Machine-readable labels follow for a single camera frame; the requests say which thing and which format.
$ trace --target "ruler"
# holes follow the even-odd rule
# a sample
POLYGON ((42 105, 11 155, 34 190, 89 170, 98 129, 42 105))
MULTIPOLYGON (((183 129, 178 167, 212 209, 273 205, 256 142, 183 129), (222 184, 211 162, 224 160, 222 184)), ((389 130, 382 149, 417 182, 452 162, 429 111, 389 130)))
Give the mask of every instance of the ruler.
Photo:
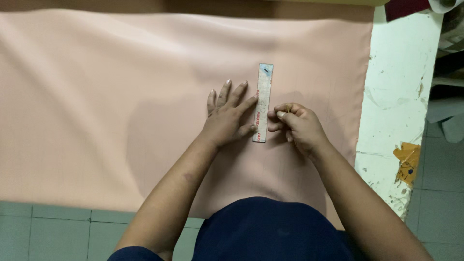
POLYGON ((258 88, 259 95, 255 109, 255 125, 258 131, 253 135, 254 142, 266 142, 267 111, 269 109, 269 97, 271 96, 272 70, 274 65, 259 64, 258 88))

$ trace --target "finger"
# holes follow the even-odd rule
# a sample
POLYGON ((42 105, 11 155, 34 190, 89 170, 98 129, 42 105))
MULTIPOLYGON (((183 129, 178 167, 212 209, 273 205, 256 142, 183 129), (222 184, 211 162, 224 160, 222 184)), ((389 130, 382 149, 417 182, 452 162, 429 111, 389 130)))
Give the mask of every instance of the finger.
POLYGON ((292 135, 290 129, 288 129, 288 130, 285 132, 285 137, 287 138, 287 141, 288 141, 288 142, 293 142, 293 135, 292 135))
POLYGON ((293 113, 287 113, 283 111, 278 111, 277 112, 277 117, 279 120, 281 120, 283 123, 287 124, 290 128, 294 128, 294 126, 297 124, 297 122, 301 119, 298 118, 297 115, 293 113))
POLYGON ((288 126, 285 123, 279 121, 278 123, 267 127, 267 130, 270 131, 270 132, 276 132, 278 130, 284 130, 286 128, 288 128, 288 126))
POLYGON ((248 81, 241 83, 231 94, 230 99, 227 101, 231 107, 237 107, 238 100, 243 96, 248 88, 248 81))
POLYGON ((258 95, 255 95, 255 96, 249 98, 248 100, 242 102, 242 104, 240 104, 240 105, 237 107, 237 110, 238 110, 241 114, 243 114, 243 113, 245 113, 245 111, 246 111, 247 109, 250 109, 251 107, 253 107, 253 106, 256 104, 257 101, 258 101, 258 95))
POLYGON ((237 139, 241 139, 241 138, 245 137, 248 134, 254 133, 257 129, 258 129, 258 127, 256 125, 245 124, 245 125, 241 126, 238 129, 235 136, 236 136, 237 139))
POLYGON ((222 86, 221 92, 219 93, 218 102, 216 103, 216 107, 222 107, 227 102, 227 96, 229 95, 229 90, 231 89, 232 81, 228 79, 224 85, 222 86))
POLYGON ((212 89, 209 92, 208 102, 206 104, 206 107, 208 108, 208 114, 210 114, 216 108, 216 105, 214 104, 215 100, 216 100, 216 91, 212 89))
POLYGON ((308 108, 304 107, 298 103, 284 103, 281 105, 277 105, 274 107, 274 111, 283 111, 283 112, 291 112, 297 116, 300 116, 304 111, 307 111, 308 108))
POLYGON ((268 111, 267 112, 267 118, 273 119, 273 120, 278 120, 277 114, 275 111, 268 111))

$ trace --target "peach cloth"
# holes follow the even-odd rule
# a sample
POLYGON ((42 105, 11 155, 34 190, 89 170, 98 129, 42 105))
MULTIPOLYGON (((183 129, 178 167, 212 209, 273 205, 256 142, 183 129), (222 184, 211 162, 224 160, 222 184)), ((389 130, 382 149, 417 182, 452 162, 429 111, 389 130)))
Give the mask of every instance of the peach cloth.
MULTIPOLYGON (((209 91, 248 80, 251 97, 259 63, 274 65, 270 108, 313 109, 354 164, 374 9, 298 6, 276 19, 0 13, 0 200, 136 211, 201 131, 209 91)), ((266 196, 342 228, 314 166, 267 135, 223 148, 190 217, 266 196)))

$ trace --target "gray tile floor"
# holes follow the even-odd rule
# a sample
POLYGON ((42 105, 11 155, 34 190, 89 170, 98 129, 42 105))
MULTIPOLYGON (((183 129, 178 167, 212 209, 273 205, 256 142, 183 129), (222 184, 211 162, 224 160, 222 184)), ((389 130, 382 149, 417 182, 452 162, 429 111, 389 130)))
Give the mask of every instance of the gray tile floor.
POLYGON ((427 124, 406 224, 437 260, 464 261, 464 142, 427 124))
MULTIPOLYGON (((0 202, 0 261, 104 261, 134 213, 0 202)), ((191 260, 202 219, 189 218, 173 260, 191 260)))
MULTIPOLYGON (((464 143, 426 128, 406 224, 437 261, 464 261, 464 143)), ((0 202, 0 261, 103 261, 133 213, 0 202)), ((173 260, 191 260, 202 219, 188 219, 173 260)))

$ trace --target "dark blue clothing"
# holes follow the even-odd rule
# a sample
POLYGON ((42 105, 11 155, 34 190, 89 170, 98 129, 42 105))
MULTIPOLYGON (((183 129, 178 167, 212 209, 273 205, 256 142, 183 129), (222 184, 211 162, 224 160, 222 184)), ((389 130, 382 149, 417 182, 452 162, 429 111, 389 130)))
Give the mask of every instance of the dark blue clothing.
MULTIPOLYGON (((317 210, 265 197, 238 200, 203 222, 193 260, 354 260, 339 231, 317 210)), ((142 247, 108 261, 160 261, 142 247)))

